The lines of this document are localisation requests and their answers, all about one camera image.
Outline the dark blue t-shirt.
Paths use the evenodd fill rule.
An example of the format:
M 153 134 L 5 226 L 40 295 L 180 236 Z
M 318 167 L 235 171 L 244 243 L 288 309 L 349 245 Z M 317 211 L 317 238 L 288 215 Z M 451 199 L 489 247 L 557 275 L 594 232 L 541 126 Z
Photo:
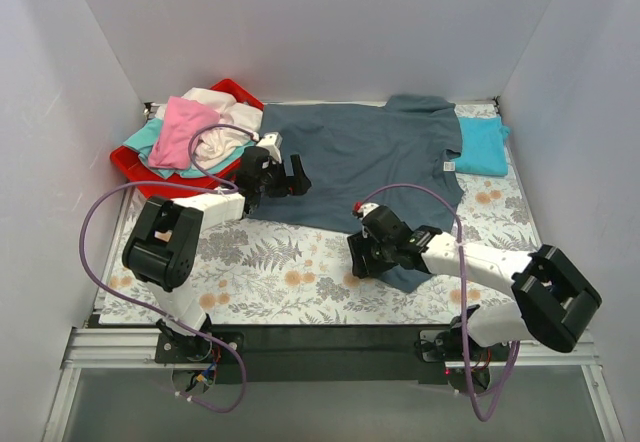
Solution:
M 411 228 L 452 229 L 462 199 L 445 163 L 462 152 L 453 103 L 436 96 L 394 95 L 383 106 L 268 104 L 263 132 L 277 132 L 285 157 L 298 154 L 312 182 L 301 197 L 265 198 L 257 220 L 354 233 L 356 202 L 373 191 Z

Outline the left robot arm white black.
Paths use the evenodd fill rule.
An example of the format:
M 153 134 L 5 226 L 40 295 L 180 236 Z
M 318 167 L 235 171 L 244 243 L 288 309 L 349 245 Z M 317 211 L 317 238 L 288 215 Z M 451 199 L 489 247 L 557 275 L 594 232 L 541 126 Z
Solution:
M 193 362 L 208 358 L 211 321 L 195 300 L 188 278 L 201 232 L 251 214 L 264 197 L 302 196 L 312 187 L 301 156 L 287 174 L 279 148 L 260 143 L 244 150 L 229 178 L 214 190 L 187 198 L 147 199 L 122 254 L 122 263 L 148 285 L 163 314 L 157 322 L 172 347 Z

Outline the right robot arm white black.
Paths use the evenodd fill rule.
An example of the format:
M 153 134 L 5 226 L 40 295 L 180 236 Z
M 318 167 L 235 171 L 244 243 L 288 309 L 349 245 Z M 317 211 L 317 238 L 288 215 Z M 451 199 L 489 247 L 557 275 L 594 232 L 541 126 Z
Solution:
M 411 229 L 388 207 L 358 205 L 361 229 L 348 237 L 352 273 L 378 278 L 403 268 L 427 275 L 457 277 L 509 296 L 494 307 L 474 305 L 440 334 L 436 346 L 475 359 L 497 344 L 534 340 L 559 353 L 571 352 L 602 298 L 560 249 L 535 252 L 461 244 L 437 228 Z

